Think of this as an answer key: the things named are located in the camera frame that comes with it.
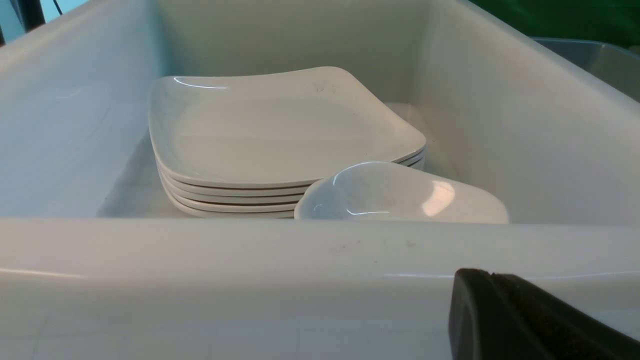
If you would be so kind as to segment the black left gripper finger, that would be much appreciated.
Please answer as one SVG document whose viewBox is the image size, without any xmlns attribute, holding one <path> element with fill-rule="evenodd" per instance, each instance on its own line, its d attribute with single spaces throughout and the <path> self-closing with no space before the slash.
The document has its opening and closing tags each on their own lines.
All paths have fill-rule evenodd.
<svg viewBox="0 0 640 360">
<path fill-rule="evenodd" d="M 638 340 L 513 274 L 461 268 L 448 316 L 454 360 L 637 360 Z"/>
</svg>

